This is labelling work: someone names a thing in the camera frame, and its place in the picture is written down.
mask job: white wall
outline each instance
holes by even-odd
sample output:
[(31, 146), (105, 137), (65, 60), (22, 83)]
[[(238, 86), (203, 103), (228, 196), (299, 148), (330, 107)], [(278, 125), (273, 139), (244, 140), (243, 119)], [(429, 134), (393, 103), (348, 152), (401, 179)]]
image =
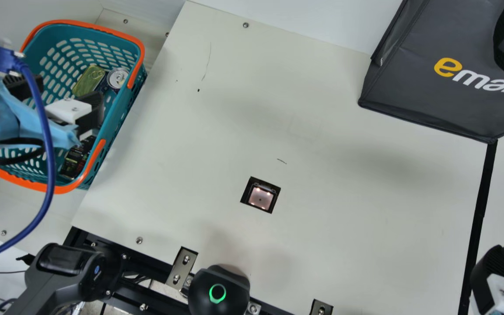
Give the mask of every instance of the white wall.
[(100, 12), (98, 0), (0, 0), (0, 36), (20, 48), (30, 31), (42, 22), (58, 18), (95, 22)]
[[(371, 54), (402, 0), (192, 0), (276, 28)], [(172, 26), (184, 0), (100, 0), (104, 8)]]

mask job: blue cable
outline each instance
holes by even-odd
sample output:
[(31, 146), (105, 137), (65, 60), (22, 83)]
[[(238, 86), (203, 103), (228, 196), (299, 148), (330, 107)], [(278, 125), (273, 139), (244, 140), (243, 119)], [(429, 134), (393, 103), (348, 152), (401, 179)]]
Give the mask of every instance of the blue cable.
[(0, 312), (3, 311), (4, 307), (7, 305), (7, 304), (10, 304), (10, 303), (13, 303), (14, 301), (16, 301), (17, 299), (8, 299), (7, 301), (3, 302), (0, 304)]
[(34, 76), (32, 75), (32, 72), (30, 71), (28, 65), (22, 62), (22, 60), (20, 60), (19, 58), (14, 57), (13, 69), (23, 74), (24, 79), (26, 79), (26, 81), (28, 82), (28, 87), (30, 87), (30, 92), (32, 93), (32, 97), (34, 98), (34, 104), (36, 104), (36, 111), (38, 112), (40, 124), (42, 125), (42, 139), (44, 140), (44, 149), (46, 149), (46, 163), (48, 165), (48, 188), (46, 189), (44, 202), (42, 203), (40, 211), (38, 211), (36, 217), (34, 217), (34, 219), (32, 219), (32, 222), (30, 222), (27, 227), (20, 231), (20, 233), (0, 245), (0, 253), (24, 239), (38, 226), (42, 219), (44, 219), (44, 216), (50, 208), (50, 203), (52, 203), (52, 198), (54, 197), (54, 188), (56, 187), (56, 158), (54, 157), (54, 144), (52, 143), (52, 134), (50, 133), (48, 118), (46, 117), (46, 112), (44, 110), (44, 102), (42, 101), (42, 96), (40, 96), (40, 91), (38, 91), (36, 79), (34, 79)]

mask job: black pole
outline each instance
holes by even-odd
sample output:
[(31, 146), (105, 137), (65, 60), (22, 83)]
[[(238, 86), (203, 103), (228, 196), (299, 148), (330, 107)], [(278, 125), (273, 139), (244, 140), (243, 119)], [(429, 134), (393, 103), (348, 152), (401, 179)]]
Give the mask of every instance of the black pole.
[(497, 151), (497, 141), (487, 145), (486, 159), (483, 162), (482, 181), (479, 184), (478, 199), (476, 200), (476, 210), (474, 211), (474, 222), (472, 232), (470, 232), (470, 244), (468, 245), (468, 255), (466, 256), (466, 268), (462, 280), (462, 293), (460, 294), (460, 305), (458, 315), (468, 315), (470, 307), (470, 274), (476, 265), (478, 258), (478, 248), (480, 247), (480, 235), (482, 234), (483, 218), (486, 215), (487, 198), (490, 194), (491, 175), (494, 171), (495, 152)]

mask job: robotic arm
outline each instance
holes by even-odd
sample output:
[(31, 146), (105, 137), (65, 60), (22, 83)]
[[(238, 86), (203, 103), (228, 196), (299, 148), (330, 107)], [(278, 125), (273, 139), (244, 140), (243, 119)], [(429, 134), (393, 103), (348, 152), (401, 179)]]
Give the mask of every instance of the robotic arm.
[[(28, 78), (18, 73), (20, 64), (26, 66), (25, 63), (18, 61), (24, 57), (21, 52), (11, 50), (8, 41), (0, 38), (0, 149), (42, 146), (42, 126), (36, 110), (22, 102), (33, 96)], [(44, 90), (42, 80), (41, 76), (36, 76), (36, 86), (40, 92)], [(77, 111), (73, 113), (72, 108), (76, 108)], [(84, 115), (92, 112), (92, 106), (81, 98), (56, 100), (44, 107), (44, 110), (51, 118), (48, 120), (48, 125), (55, 147), (70, 149), (74, 145), (79, 145), (80, 136), (90, 128), (97, 127), (94, 124), (83, 126), (83, 128), (78, 126), (77, 122), (81, 121)], [(10, 160), (7, 164), (18, 162)]]
[(63, 305), (103, 299), (119, 277), (120, 255), (49, 244), (24, 274), (27, 289), (6, 314), (48, 315)]
[(470, 286), (474, 315), (504, 315), (504, 247), (493, 247), (476, 264)]

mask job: orange basket handle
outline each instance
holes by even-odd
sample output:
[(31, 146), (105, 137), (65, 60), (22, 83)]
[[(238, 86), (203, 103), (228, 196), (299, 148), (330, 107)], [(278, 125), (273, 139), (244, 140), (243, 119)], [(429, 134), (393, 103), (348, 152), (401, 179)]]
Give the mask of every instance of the orange basket handle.
[(32, 38), (34, 38), (36, 33), (41, 28), (43, 28), (44, 26), (52, 25), (52, 24), (69, 24), (69, 25), (81, 26), (82, 28), (92, 28), (94, 30), (98, 30), (101, 32), (112, 34), (112, 35), (120, 37), (120, 38), (124, 38), (125, 40), (128, 40), (128, 41), (136, 44), (140, 48), (141, 54), (140, 54), (139, 60), (137, 61), (136, 65), (133, 68), (132, 76), (130, 76), (130, 78), (128, 80), (128, 88), (130, 90), (133, 88), (133, 84), (136, 81), (137, 74), (140, 71), (141, 65), (144, 63), (144, 57), (145, 57), (145, 46), (142, 44), (142, 42), (140, 40), (138, 40), (137, 38), (135, 38), (131, 35), (128, 35), (126, 33), (122, 33), (117, 30), (112, 30), (111, 28), (105, 28), (104, 26), (99, 26), (99, 25), (75, 21), (75, 20), (52, 20), (52, 21), (44, 22), (44, 23), (36, 26), (30, 32), (30, 34), (27, 36), (26, 40), (24, 40), (24, 43), (22, 44), (21, 52), (24, 51), (26, 46), (28, 46), (28, 44), (30, 43)]
[[(96, 148), (94, 148), (94, 152), (92, 152), (92, 154), (91, 154), (91, 158), (87, 161), (87, 165), (84, 168), (84, 172), (81, 175), (79, 175), (78, 178), (74, 182), (71, 182), (65, 186), (57, 186), (56, 185), (56, 189), (54, 189), (54, 194), (59, 195), (62, 193), (68, 193), (68, 192), (74, 190), (75, 188), (77, 188), (77, 186), (79, 186), (80, 184), (82, 184), (83, 181), (87, 178), (88, 174), (91, 172), (91, 170), (96, 162), (96, 158), (100, 154), (100, 151), (102, 151), (102, 149), (104, 149), (105, 144), (106, 144), (106, 140), (100, 139), (100, 141), (96, 145)], [(46, 192), (46, 189), (48, 188), (48, 186), (46, 184), (27, 181), (26, 179), (22, 179), (20, 177), (16, 177), (14, 175), (11, 175), (2, 169), (0, 169), (0, 178), (3, 178), (6, 181), (11, 182), (13, 184), (16, 184), (16, 185), (19, 185), (22, 187), (26, 187), (26, 188), (30, 188), (30, 189), (40, 191), (40, 192)]]

